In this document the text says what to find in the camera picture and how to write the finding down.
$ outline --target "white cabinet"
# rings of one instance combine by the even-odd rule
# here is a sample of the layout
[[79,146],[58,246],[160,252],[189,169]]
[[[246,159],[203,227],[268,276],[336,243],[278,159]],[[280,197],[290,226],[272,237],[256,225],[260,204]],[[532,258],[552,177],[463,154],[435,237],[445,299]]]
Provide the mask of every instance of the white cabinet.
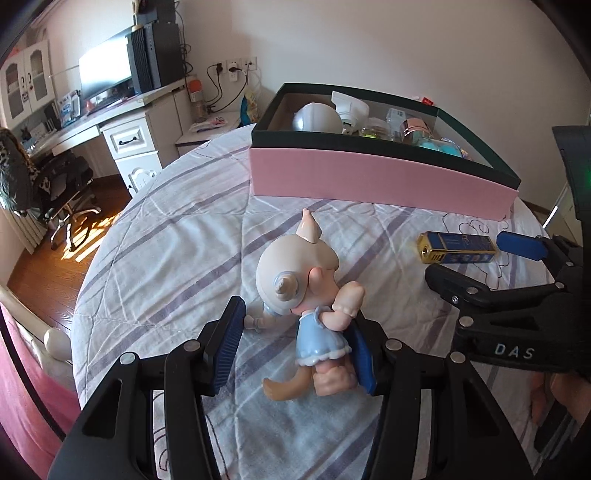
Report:
[[116,160],[129,194],[134,197],[162,170],[158,152],[142,153]]
[[22,54],[10,57],[0,69],[0,89],[3,124],[13,128],[31,114]]
[[29,92],[31,112],[39,110],[56,96],[49,75],[49,51],[47,40],[40,41],[22,52],[25,64],[25,82]]
[[175,142],[182,130],[173,95],[108,122],[101,131],[132,197],[178,158]]
[[7,128],[14,128],[56,97],[49,75],[47,40],[13,55],[0,68],[0,111]]

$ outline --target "figurine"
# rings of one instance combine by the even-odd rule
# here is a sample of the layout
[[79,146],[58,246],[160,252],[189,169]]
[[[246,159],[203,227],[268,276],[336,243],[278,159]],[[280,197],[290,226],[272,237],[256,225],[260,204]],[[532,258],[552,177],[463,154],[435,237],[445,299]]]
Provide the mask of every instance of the figurine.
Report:
[[339,259],[320,240],[321,234],[310,211],[304,209],[295,235],[284,235],[272,242],[256,269],[256,288],[264,302],[263,317],[254,319],[247,315],[245,328],[270,328],[278,316],[301,316],[295,343],[295,376],[287,382],[263,380],[263,391],[272,400],[301,396],[312,379],[320,396],[357,385],[348,355],[351,347],[341,332],[357,315],[365,289],[356,281],[339,289],[335,283]]

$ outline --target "power outlet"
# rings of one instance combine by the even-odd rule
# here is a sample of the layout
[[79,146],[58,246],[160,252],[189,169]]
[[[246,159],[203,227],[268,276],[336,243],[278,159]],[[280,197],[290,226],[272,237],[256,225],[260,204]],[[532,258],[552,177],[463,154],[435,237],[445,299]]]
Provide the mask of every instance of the power outlet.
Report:
[[256,57],[243,57],[242,58],[242,70],[246,71],[248,67],[248,71],[252,72],[256,70]]
[[230,71],[231,68],[239,68],[238,66],[238,62],[235,60],[228,60],[228,80],[230,80],[231,82],[237,82],[238,81],[238,71],[234,70],[233,72]]
[[[220,75],[222,73],[228,73],[228,68],[226,67],[226,60],[221,60],[221,61],[217,61],[214,63],[214,65],[217,65],[218,63],[222,64],[222,71],[220,72]],[[209,74],[215,78],[217,75],[217,70],[216,70],[216,66],[213,66],[209,69]]]

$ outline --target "bedsheet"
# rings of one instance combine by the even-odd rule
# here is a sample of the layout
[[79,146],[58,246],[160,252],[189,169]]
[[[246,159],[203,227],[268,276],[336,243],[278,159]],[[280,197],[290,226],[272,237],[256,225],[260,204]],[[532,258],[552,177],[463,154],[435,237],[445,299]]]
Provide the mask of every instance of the bedsheet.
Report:
[[[197,338],[219,318],[230,296],[252,314],[262,304],[255,270],[265,247],[294,233],[307,207],[323,239],[340,258],[336,278],[367,288],[363,313],[390,337],[416,351],[445,356],[457,310],[429,290],[415,241],[426,230],[484,233],[501,230],[545,235],[519,199],[502,222],[391,205],[325,199],[256,197],[250,190],[251,128],[202,145],[165,168],[143,188],[105,236],[80,291],[72,328],[74,377],[84,405],[119,355],[168,353]],[[540,262],[502,254],[488,265],[459,271],[491,288],[552,281]],[[361,388],[332,397],[312,390],[274,403],[264,377],[291,378],[296,366],[296,323],[245,331],[227,386],[204,397],[213,449],[222,476],[236,479],[361,477],[376,428],[380,398]],[[530,421],[528,372],[475,364],[499,402],[532,465],[535,426]],[[163,396],[154,402],[158,475],[169,478]],[[428,394],[422,412],[429,411]],[[426,472],[428,421],[422,421],[415,478]]]

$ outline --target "pink box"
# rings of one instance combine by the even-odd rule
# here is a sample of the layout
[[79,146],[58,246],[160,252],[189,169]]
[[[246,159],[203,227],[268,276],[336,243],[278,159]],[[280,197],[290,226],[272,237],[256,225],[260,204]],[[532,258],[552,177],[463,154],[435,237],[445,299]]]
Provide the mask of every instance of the pink box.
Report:
[[[330,103],[338,90],[362,99],[370,116],[394,106],[450,138],[473,160],[387,140],[291,128],[309,102]],[[255,195],[386,203],[502,220],[517,197],[519,177],[476,135],[441,109],[367,90],[285,84],[252,131]]]
[[493,181],[402,158],[251,148],[250,161],[255,195],[387,203],[492,220],[502,220],[517,197],[517,190]]

